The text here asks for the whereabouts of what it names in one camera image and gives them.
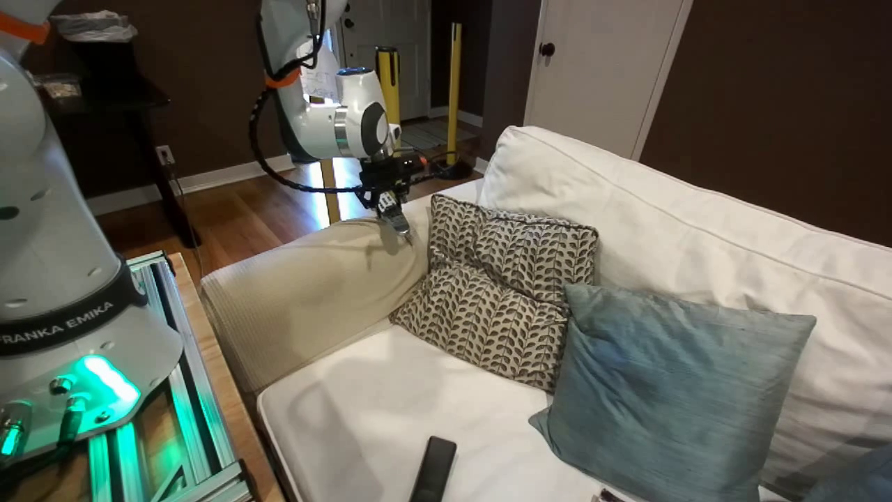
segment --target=green light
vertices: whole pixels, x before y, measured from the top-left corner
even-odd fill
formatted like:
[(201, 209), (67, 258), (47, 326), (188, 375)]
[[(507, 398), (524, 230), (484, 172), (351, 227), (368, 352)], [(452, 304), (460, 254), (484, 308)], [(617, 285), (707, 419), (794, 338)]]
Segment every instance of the green light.
[(15, 456), (25, 441), (25, 431), (21, 424), (10, 427), (0, 444), (0, 456)]
[(134, 403), (141, 391), (106, 357), (84, 357), (84, 367), (96, 373), (124, 403)]

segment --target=couch armrest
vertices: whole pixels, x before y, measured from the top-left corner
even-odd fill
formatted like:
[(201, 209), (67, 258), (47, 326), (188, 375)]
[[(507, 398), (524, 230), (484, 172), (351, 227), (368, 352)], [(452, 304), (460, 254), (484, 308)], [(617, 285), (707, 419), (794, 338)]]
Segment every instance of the couch armrest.
[(361, 339), (411, 296), (428, 271), (428, 204), (408, 218), (417, 239), (399, 250), (382, 244), (378, 221), (347, 221), (201, 280), (244, 392)]

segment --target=wooden floor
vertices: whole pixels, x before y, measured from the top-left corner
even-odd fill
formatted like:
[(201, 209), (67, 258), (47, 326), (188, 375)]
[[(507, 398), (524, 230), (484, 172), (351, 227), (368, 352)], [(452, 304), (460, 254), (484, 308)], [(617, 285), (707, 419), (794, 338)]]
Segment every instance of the wooden floor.
[[(334, 162), (337, 184), (357, 184), (357, 162)], [(293, 172), (308, 184), (321, 184), (321, 169)], [(452, 186), (458, 180), (417, 184), (411, 198)], [(341, 218), (368, 215), (354, 195), (341, 195)], [(134, 207), (98, 218), (111, 247), (124, 257), (152, 250), (181, 250), (195, 278), (290, 243), (301, 233), (329, 225), (326, 198), (293, 193), (275, 179), (252, 179), (184, 195), (184, 209), (201, 233), (201, 247), (184, 247), (166, 221), (163, 204)]]

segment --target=light blue pillow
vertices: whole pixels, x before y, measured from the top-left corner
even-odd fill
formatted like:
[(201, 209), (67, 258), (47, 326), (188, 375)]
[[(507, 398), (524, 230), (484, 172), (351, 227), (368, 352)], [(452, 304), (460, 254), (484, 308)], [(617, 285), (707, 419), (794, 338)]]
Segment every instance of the light blue pillow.
[(889, 502), (892, 499), (892, 446), (875, 448), (835, 476), (818, 481), (806, 502)]
[(556, 400), (534, 427), (557, 456), (661, 502), (758, 499), (808, 315), (570, 285)]

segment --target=white door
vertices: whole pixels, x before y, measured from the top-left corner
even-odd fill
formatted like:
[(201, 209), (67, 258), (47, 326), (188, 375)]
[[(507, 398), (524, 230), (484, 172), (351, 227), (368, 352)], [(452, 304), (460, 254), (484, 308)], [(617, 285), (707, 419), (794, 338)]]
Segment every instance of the white door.
[(527, 122), (638, 158), (693, 3), (545, 0)]
[(378, 46), (397, 46), (403, 62), (403, 120), (428, 115), (429, 0), (351, 0), (341, 18), (341, 62), (378, 67)]

